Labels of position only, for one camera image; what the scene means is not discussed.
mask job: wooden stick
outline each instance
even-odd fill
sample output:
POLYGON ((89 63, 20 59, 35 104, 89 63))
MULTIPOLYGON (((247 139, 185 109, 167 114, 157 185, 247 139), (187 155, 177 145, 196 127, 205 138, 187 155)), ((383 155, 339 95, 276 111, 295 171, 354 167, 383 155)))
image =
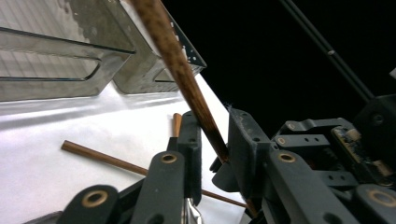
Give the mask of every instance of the wooden stick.
POLYGON ((174 137, 178 137, 178 135, 180 134, 181 118, 182 116, 180 114, 178 113, 174 114, 174 118, 173 118, 174 137))
POLYGON ((136 10, 220 161, 228 161, 228 149, 194 78, 191 66, 173 34, 163 4, 159 0, 128 0, 127 2, 136 10))
MULTIPOLYGON (((106 154, 103 154, 101 152, 92 150, 90 148, 78 145, 76 143, 69 142, 67 140, 64 141, 64 143, 62 144, 61 149, 69 151, 69 152, 72 152, 72 153, 75 153, 75 154, 78 154, 78 155, 86 157, 86 158, 102 161, 104 163, 107 163, 107 164, 110 164, 110 165, 114 165, 116 167, 120 167, 122 169, 131 171, 131 172, 134 172, 134 173, 137 173, 137 174, 140 174, 140 175, 147 175, 148 174, 148 170, 143 168, 143 167, 140 167, 140 166, 137 166, 137 165, 133 165, 133 164, 131 164, 129 162, 126 162, 126 161, 121 161, 121 160, 119 160, 117 158, 114 158, 114 157, 111 157, 111 156, 107 156, 106 154)), ((202 190, 202 193, 205 196, 208 196, 208 197, 211 197, 211 198, 215 198, 215 199, 224 201, 226 203, 232 203, 232 204, 235 204, 235 205, 238 205, 238 206, 241 206, 241 207, 245 207, 245 208, 247 207, 243 203, 240 203, 240 202, 225 198, 223 196, 220 196, 218 194, 209 192, 209 191, 204 190, 204 189, 202 190)))

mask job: black background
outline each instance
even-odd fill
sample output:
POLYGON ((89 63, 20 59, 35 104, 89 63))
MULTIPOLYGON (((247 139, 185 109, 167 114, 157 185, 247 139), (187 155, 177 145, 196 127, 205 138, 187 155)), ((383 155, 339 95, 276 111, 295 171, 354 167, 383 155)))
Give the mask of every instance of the black background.
MULTIPOLYGON (((393 1, 294 3, 374 95, 396 92, 393 1)), ((201 74, 219 99, 250 113, 269 136, 286 120, 352 120, 364 107, 279 0, 163 4, 207 63, 201 74)))

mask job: white table surface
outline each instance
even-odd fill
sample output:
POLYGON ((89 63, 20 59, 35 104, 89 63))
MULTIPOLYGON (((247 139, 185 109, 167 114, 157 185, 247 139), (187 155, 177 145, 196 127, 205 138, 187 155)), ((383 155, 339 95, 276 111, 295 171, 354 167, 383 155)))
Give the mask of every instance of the white table surface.
MULTIPOLYGON (((196 80, 227 142, 228 112, 201 75, 196 80)), ((95 97, 0 103, 0 223, 20 224, 62 211, 81 190, 121 191, 143 176, 61 150, 64 140, 149 168, 166 150, 174 113, 189 111, 180 92, 125 95, 109 83, 95 97)), ((216 154, 204 133, 203 189, 242 202, 211 182, 216 154)), ((204 222, 240 223, 244 208, 203 196, 204 222)))

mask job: wooden dowel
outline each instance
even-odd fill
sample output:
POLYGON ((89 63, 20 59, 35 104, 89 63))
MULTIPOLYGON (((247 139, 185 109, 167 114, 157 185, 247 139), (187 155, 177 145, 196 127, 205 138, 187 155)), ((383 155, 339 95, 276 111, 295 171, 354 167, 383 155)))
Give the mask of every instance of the wooden dowel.
POLYGON ((162 2, 160 0, 128 0, 127 2, 140 17, 220 161, 228 161, 228 149, 199 89, 191 66, 182 52, 182 47, 173 33, 162 2))
MULTIPOLYGON (((147 175, 148 174, 148 170, 143 168, 143 167, 131 164, 131 163, 126 162, 126 161, 121 161, 121 160, 119 160, 117 158, 114 158, 114 157, 111 157, 111 156, 107 156, 106 154, 103 154, 103 153, 95 151, 93 149, 78 145, 76 143, 72 143, 72 142, 67 141, 67 140, 64 141, 64 143, 61 146, 61 149, 65 150, 65 151, 69 151, 69 152, 75 153, 75 154, 78 154, 78 155, 86 157, 86 158, 102 161, 104 163, 107 163, 107 164, 110 164, 110 165, 114 165, 116 167, 120 167, 122 169, 131 171, 131 172, 134 172, 134 173, 137 173, 137 174, 140 174, 140 175, 147 175)), ((204 189, 202 190, 202 193, 205 196, 208 196, 208 197, 211 197, 211 198, 215 198, 215 199, 224 201, 226 203, 232 203, 232 204, 235 204, 235 205, 238 205, 238 206, 241 206, 241 207, 245 207, 245 208, 247 207, 243 203, 240 203, 240 202, 225 198, 223 196, 220 196, 218 194, 209 192, 209 191, 204 190, 204 189)))
POLYGON ((181 125, 181 114, 175 113, 173 116, 173 131, 174 137, 178 137, 180 134, 180 125, 181 125))

